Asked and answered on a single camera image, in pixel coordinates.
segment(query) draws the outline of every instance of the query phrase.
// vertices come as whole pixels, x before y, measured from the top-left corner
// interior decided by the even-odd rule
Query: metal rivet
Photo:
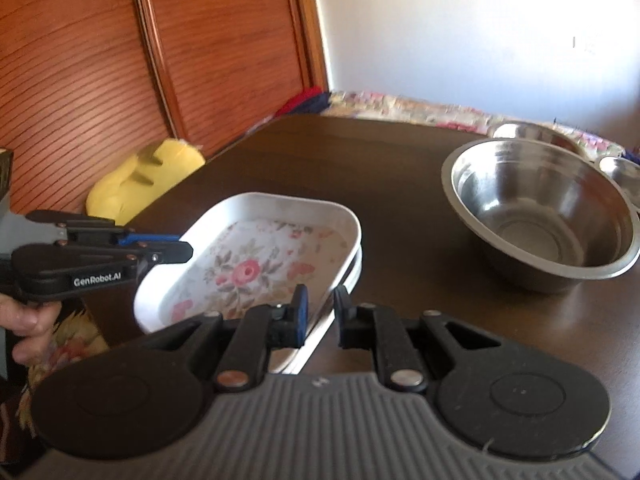
[[[249,383],[249,376],[240,370],[225,370],[218,374],[216,381],[227,388],[240,388]]]
[[[409,388],[411,386],[418,386],[418,384],[421,384],[424,377],[417,370],[403,369],[393,372],[391,374],[391,380],[398,386]]]
[[[329,379],[327,379],[326,377],[316,377],[311,381],[311,384],[316,388],[322,388],[326,384],[329,384],[329,382]]]

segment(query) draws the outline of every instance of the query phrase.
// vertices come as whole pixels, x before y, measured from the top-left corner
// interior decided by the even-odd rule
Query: gray ribbed base
[[[270,375],[219,396],[201,424],[162,451],[96,462],[48,452],[25,480],[606,480],[589,453],[518,463],[456,439],[423,397],[375,375]]]

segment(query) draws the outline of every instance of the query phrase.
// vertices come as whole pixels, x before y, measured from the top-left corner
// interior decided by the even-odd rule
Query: red fabric
[[[314,86],[312,88],[305,88],[298,95],[289,99],[284,106],[274,113],[274,117],[279,117],[280,115],[288,114],[292,111],[296,106],[301,105],[307,99],[311,99],[312,97],[316,97],[317,95],[322,93],[322,89],[319,86]]]

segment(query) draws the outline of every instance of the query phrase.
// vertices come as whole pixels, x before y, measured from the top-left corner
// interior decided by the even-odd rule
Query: dark wooden table
[[[362,223],[356,301],[417,317],[436,308],[578,364],[609,390],[612,415],[600,455],[626,476],[640,470],[640,264],[568,294],[518,290],[487,267],[440,185],[440,167],[478,136],[378,121],[297,116],[268,124],[217,156],[140,214],[140,232],[184,232],[217,202],[245,191],[332,200]],[[140,334],[131,290],[88,306],[107,340]],[[334,328],[308,373],[370,369],[363,351],[341,351]]]

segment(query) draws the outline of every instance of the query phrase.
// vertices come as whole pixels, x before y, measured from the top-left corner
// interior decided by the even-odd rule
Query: floral fabric
[[[411,124],[425,124],[485,135],[492,124],[521,120],[459,105],[442,105],[400,96],[373,92],[333,92],[331,106],[322,114],[333,117],[376,119]],[[596,134],[559,123],[541,123],[565,134],[584,148],[590,160],[603,155],[622,156],[625,149]]]
[[[0,405],[0,463],[14,464],[16,473],[42,452],[31,419],[31,396],[37,386],[56,370],[107,349],[81,301],[65,301],[44,358],[29,368],[23,390]]]
[[[347,255],[347,243],[329,228],[236,222],[169,291],[167,324],[211,310],[227,319],[242,317],[256,304],[285,302],[298,283],[307,286],[313,309]],[[161,316],[165,308],[160,306]]]

